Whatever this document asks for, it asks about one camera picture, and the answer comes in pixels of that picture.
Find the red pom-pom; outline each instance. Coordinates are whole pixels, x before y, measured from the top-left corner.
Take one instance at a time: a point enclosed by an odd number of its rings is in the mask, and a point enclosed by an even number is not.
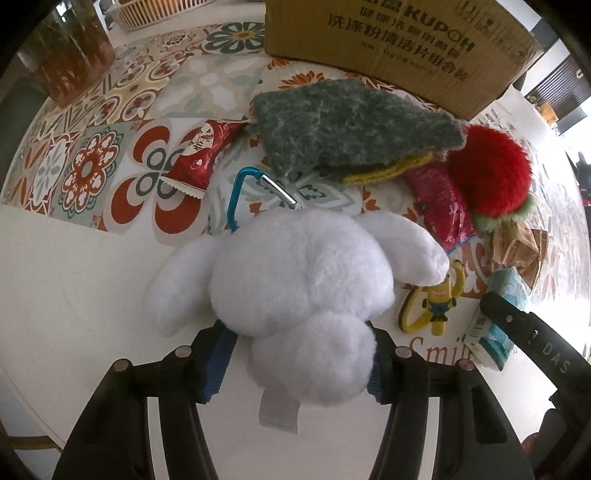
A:
[[[489,218],[516,211],[527,198],[531,165],[506,133],[471,125],[464,149],[451,151],[447,168],[468,208]]]

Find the wicker basket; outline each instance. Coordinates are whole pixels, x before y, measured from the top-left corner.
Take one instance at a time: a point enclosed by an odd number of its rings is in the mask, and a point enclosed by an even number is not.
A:
[[[113,20],[125,31],[137,30],[168,20],[178,14],[211,4],[215,0],[131,0],[109,9]]]

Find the yellow knitted edge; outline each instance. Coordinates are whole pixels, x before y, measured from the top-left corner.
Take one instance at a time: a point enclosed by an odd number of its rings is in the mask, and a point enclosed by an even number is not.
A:
[[[432,158],[433,152],[427,152],[423,155],[408,157],[388,167],[379,168],[377,170],[364,173],[352,173],[343,179],[343,183],[361,185],[393,179],[394,177],[399,176],[411,168],[420,167],[421,165],[429,163]]]

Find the tile pattern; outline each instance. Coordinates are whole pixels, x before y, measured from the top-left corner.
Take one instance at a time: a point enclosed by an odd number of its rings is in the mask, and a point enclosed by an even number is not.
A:
[[[422,108],[439,109],[358,73],[269,57],[262,52],[263,39],[262,24],[230,22],[156,35],[118,49],[109,73],[72,106],[59,109],[46,102],[15,156],[2,201],[90,228],[181,245],[203,232],[219,234],[228,228],[226,208],[240,168],[269,171],[251,108],[257,93],[357,78],[369,88],[407,98]],[[207,118],[254,122],[221,158],[205,197],[196,200],[163,183],[161,176]],[[532,190],[541,201],[530,223],[548,230],[552,238],[534,301],[552,299],[558,292],[588,300],[589,244],[582,206],[570,191],[572,179],[548,173],[550,159],[543,145],[536,143],[539,139],[520,133],[498,102],[475,121],[508,131],[532,162]],[[421,211],[401,179],[344,186],[314,173],[282,182],[306,208],[350,215],[391,210],[423,224]],[[244,225],[278,207],[284,205],[249,179],[236,220]],[[457,359],[456,354],[459,358],[460,352],[464,356],[461,337],[494,268],[489,239],[483,234],[451,258],[464,263],[467,277],[446,334],[433,338],[400,333],[395,338],[401,345],[420,345],[427,357],[429,351],[445,348],[449,355],[442,355],[442,361],[448,362]],[[573,258],[580,261],[575,265]],[[404,292],[399,295],[400,302],[404,296]]]

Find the glass jar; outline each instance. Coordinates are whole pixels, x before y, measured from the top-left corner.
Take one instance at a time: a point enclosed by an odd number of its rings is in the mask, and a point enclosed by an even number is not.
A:
[[[115,52],[92,0],[64,0],[18,52],[49,96],[65,107],[110,68]]]

